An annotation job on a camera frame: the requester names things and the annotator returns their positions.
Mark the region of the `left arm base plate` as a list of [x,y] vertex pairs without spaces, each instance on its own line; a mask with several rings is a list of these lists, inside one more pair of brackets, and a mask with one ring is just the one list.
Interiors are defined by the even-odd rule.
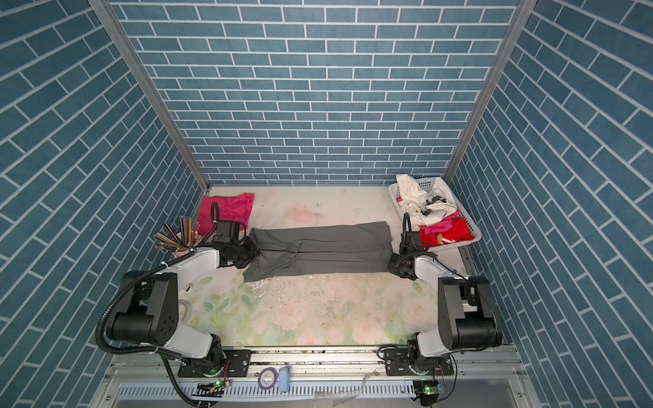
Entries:
[[181,360],[178,376],[183,378],[246,377],[251,350],[221,350],[203,359]]

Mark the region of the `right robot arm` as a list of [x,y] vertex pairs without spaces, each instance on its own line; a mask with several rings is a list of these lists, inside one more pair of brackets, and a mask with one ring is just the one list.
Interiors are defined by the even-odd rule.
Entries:
[[408,341],[408,365],[426,372],[455,353],[484,351],[503,343],[489,280],[463,275],[418,244],[403,240],[389,260],[389,272],[422,280],[437,290],[437,327]]

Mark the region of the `grey t shirt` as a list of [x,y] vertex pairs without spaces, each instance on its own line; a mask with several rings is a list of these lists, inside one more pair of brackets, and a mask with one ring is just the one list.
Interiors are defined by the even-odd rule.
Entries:
[[386,222],[294,229],[252,229],[259,255],[245,282],[278,276],[386,272],[393,254]]

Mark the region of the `white plastic laundry basket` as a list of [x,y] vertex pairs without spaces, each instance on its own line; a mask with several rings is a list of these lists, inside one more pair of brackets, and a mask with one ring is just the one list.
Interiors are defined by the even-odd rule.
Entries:
[[[431,178],[417,178],[416,180],[418,180],[421,187],[427,187],[433,179],[434,178],[431,177]],[[395,209],[396,209],[396,212],[398,213],[399,217],[401,219],[404,219],[404,218],[409,219],[407,214],[404,214],[403,216],[401,216],[401,214],[399,214],[399,208],[398,208],[398,206],[396,205],[396,202],[395,202],[395,198],[398,196],[398,189],[397,189],[397,183],[396,182],[389,186],[389,195],[390,195],[390,198],[391,198],[391,202],[393,202],[393,204],[395,206]],[[462,246],[469,245],[469,244],[471,244],[473,242],[476,242],[476,241],[479,241],[481,239],[482,234],[481,234],[480,228],[476,225],[474,220],[471,218],[471,216],[469,215],[469,212],[464,208],[462,202],[460,202],[459,199],[455,195],[454,195],[454,198],[455,198],[455,201],[457,203],[458,210],[460,212],[459,218],[465,219],[467,225],[469,226],[469,229],[470,229],[471,233],[474,235],[474,240],[473,241],[460,242],[460,243],[454,243],[454,244],[445,245],[445,246],[438,246],[438,247],[436,246],[435,248],[426,248],[426,249],[431,249],[431,250],[434,250],[434,251],[443,251],[443,250],[448,250],[448,249],[453,249],[453,248],[460,248]],[[413,228],[411,221],[410,221],[410,226],[411,226],[413,231],[418,233],[418,238],[420,239],[420,236],[419,236],[420,227]]]

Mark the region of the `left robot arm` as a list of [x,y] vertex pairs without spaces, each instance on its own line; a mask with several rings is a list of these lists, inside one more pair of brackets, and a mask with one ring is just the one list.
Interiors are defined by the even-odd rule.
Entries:
[[197,331],[178,312],[179,291],[218,268],[243,269],[258,256],[244,224],[218,220],[206,239],[168,263],[123,276],[95,329],[95,341],[106,353],[156,353],[172,360],[224,360],[219,337]]

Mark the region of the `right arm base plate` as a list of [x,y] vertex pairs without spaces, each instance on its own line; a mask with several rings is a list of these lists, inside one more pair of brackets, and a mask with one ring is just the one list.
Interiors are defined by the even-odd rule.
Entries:
[[450,376],[455,370],[449,357],[423,357],[418,351],[394,345],[376,350],[388,376]]

